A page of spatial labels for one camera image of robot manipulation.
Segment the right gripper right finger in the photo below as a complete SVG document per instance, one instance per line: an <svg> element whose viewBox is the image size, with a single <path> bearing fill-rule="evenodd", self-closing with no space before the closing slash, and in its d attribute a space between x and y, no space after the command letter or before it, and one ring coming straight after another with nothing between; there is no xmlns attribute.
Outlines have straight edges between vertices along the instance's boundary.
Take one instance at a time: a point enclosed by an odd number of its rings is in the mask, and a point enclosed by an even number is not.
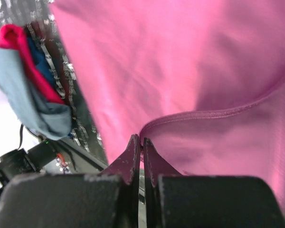
<svg viewBox="0 0 285 228"><path fill-rule="evenodd" d="M251 176L183 176L143 142L149 228L285 228L270 187Z"/></svg>

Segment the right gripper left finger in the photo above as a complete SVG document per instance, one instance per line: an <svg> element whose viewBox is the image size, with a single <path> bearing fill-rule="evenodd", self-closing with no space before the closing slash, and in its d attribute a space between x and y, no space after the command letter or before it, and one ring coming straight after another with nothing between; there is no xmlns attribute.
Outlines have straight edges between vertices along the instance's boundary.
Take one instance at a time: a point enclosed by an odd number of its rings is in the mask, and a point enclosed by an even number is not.
<svg viewBox="0 0 285 228"><path fill-rule="evenodd" d="M0 189L0 228L138 227L140 141L100 173L15 176Z"/></svg>

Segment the purple satin napkin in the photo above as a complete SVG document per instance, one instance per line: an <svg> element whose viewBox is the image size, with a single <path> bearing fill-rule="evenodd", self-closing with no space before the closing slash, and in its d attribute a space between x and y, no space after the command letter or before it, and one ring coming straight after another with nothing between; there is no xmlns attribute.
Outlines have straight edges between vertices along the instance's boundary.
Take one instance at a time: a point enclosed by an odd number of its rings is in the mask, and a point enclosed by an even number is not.
<svg viewBox="0 0 285 228"><path fill-rule="evenodd" d="M187 175L263 179L285 210L285 0L56 0L109 162L132 134Z"/></svg>

